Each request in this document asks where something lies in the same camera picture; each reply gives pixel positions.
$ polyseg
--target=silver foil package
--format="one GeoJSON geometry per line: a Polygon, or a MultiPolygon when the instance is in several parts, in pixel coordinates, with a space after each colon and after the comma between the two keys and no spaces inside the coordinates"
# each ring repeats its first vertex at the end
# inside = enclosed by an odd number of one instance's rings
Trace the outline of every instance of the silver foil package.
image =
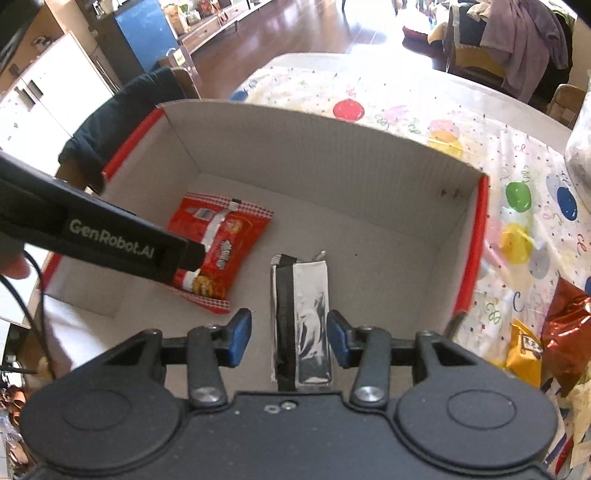
{"type": "Polygon", "coordinates": [[[298,262],[288,255],[276,255],[271,264],[272,378],[280,391],[330,390],[326,262],[298,262]]]}

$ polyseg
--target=red balloon print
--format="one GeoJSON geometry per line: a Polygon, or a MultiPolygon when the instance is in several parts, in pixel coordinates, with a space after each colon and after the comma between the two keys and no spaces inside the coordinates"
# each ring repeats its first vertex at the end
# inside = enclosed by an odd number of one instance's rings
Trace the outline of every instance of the red balloon print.
{"type": "Polygon", "coordinates": [[[346,99],[341,100],[333,108],[333,115],[339,120],[345,120],[346,122],[356,122],[361,120],[365,115],[363,106],[355,100],[346,99]]]}

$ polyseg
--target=red snack bag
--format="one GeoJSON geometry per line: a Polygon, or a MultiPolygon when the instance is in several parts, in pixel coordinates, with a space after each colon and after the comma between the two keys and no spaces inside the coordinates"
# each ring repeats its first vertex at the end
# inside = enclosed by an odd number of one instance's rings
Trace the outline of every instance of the red snack bag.
{"type": "Polygon", "coordinates": [[[566,397],[585,373],[591,357],[591,297],[563,278],[542,327],[543,363],[566,397]]]}
{"type": "Polygon", "coordinates": [[[213,313],[228,313],[228,290],[242,260],[261,236],[273,212],[258,205],[202,193],[186,193],[168,230],[205,246],[196,272],[177,270],[180,295],[213,313]]]}

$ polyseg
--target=black tape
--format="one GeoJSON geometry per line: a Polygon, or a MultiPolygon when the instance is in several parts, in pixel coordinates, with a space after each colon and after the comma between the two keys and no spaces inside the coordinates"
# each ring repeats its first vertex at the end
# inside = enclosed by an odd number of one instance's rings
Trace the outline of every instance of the black tape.
{"type": "Polygon", "coordinates": [[[296,391],[296,321],[293,265],[297,259],[282,255],[275,270],[277,289],[277,361],[275,376],[282,392],[296,391]]]}

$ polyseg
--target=table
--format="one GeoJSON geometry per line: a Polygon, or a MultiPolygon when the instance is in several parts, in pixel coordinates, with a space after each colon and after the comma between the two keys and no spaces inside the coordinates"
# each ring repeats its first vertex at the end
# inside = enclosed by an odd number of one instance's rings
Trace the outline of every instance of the table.
{"type": "Polygon", "coordinates": [[[504,364],[511,320],[539,335],[558,276],[584,288],[591,274],[591,216],[562,155],[570,130],[470,80],[432,70],[400,72],[371,60],[283,55],[239,90],[246,102],[347,119],[412,138],[490,176],[473,307],[454,339],[504,364]]]}

